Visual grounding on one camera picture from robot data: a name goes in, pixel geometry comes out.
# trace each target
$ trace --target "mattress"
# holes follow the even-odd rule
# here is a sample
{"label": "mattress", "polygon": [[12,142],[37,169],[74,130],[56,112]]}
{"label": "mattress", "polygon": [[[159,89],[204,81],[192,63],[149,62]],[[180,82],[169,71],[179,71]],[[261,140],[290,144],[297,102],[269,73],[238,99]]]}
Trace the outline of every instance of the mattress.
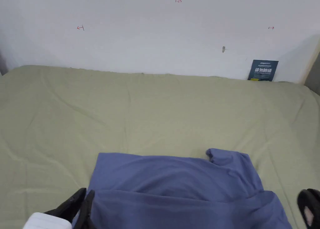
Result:
{"label": "mattress", "polygon": [[0,228],[87,187],[99,152],[249,154],[293,228],[320,189],[320,97],[287,82],[23,66],[0,78]]}

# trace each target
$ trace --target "sign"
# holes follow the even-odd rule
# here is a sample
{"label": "sign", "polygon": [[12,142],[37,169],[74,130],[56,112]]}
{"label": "sign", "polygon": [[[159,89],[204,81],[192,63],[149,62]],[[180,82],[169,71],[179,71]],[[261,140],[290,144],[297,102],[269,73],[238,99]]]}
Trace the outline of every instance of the sign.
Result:
{"label": "sign", "polygon": [[272,81],[279,61],[253,60],[248,80]]}

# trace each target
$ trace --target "blue t-shirt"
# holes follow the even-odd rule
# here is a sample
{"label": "blue t-shirt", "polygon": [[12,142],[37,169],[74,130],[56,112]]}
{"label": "blue t-shirt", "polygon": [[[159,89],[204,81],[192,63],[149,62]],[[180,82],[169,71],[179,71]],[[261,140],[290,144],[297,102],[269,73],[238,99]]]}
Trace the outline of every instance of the blue t-shirt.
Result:
{"label": "blue t-shirt", "polygon": [[199,158],[100,153],[88,191],[97,229],[291,228],[247,154]]}

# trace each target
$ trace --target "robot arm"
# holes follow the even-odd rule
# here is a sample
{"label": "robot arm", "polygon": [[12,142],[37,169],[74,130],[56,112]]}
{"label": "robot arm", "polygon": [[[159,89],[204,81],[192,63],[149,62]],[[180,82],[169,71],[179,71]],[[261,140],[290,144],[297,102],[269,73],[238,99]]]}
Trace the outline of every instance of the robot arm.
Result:
{"label": "robot arm", "polygon": [[57,208],[45,213],[33,213],[23,229],[72,229],[71,222],[80,210],[74,229],[96,229],[90,219],[94,191],[85,197],[87,189],[81,188]]}

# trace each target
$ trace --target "wall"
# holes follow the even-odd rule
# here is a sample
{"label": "wall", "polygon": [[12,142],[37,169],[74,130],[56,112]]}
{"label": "wall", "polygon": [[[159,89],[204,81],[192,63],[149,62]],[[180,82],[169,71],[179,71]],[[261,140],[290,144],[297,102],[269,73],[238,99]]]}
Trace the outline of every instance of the wall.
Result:
{"label": "wall", "polygon": [[279,60],[275,81],[301,82],[319,12],[318,0],[0,0],[0,50],[9,69],[238,79],[253,59]]}

